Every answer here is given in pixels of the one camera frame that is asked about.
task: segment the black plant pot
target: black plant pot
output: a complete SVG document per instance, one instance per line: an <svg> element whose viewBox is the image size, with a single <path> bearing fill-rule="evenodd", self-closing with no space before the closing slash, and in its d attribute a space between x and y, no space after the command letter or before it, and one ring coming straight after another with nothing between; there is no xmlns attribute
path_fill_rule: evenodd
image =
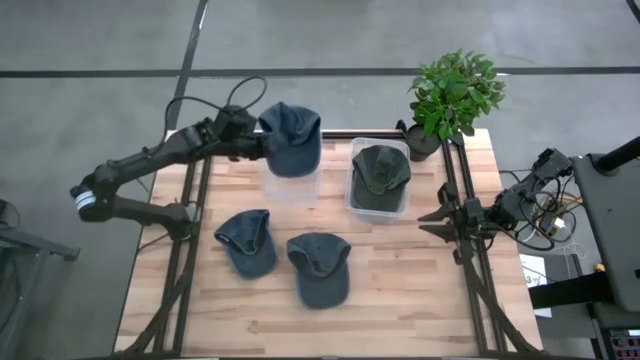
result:
<svg viewBox="0 0 640 360"><path fill-rule="evenodd" d="M438 135L426 135L422 125L413 125L406 133L407 145L409 145L409 158L411 161L425 161L440 147L441 141Z"/></svg>

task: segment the gray baseball cap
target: gray baseball cap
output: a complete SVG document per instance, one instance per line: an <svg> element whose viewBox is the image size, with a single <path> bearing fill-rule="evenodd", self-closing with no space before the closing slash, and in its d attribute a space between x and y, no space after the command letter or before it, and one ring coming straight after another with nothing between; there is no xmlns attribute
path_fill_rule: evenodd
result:
<svg viewBox="0 0 640 360"><path fill-rule="evenodd" d="M234 215L214 233L238 275L256 279L270 273L278 255L269 231L269 210L249 210Z"/></svg>
<svg viewBox="0 0 640 360"><path fill-rule="evenodd" d="M287 256L296 268L298 295L304 305L327 309L347 299L349 252L349 243L328 233L302 234L287 242Z"/></svg>
<svg viewBox="0 0 640 360"><path fill-rule="evenodd" d="M258 121L276 148L267 157L272 173L293 178L311 174L318 167L322 153L318 113L279 102L260 114Z"/></svg>

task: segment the green plant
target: green plant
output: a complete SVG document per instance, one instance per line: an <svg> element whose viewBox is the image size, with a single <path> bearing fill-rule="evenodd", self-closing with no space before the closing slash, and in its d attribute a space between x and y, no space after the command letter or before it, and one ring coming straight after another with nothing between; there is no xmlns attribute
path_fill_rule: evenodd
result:
<svg viewBox="0 0 640 360"><path fill-rule="evenodd" d="M462 56L462 49L421 65L409 89L417 98L410 104L413 120L425 134L438 134L443 140L458 130L472 136L480 112L488 115L504 99L505 84L495 78L493 62L472 51Z"/></svg>

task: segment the potted plant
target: potted plant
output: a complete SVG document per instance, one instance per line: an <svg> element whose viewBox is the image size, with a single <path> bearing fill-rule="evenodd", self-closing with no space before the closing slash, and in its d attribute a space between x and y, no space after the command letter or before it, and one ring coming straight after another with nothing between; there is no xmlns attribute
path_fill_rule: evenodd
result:
<svg viewBox="0 0 640 360"><path fill-rule="evenodd" d="M473 136L473 121L504 99L505 84L495 78L493 62L462 49L421 65L409 89L417 100L410 104L416 124L406 134L411 160L424 161L458 131Z"/></svg>

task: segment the dark green baseball cap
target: dark green baseball cap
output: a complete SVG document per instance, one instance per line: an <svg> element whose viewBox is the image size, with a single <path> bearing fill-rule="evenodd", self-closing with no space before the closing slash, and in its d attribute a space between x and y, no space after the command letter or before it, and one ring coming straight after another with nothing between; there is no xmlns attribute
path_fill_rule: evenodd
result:
<svg viewBox="0 0 640 360"><path fill-rule="evenodd" d="M411 180L405 154L391 146L374 145L353 158L351 205L358 209L397 212Z"/></svg>

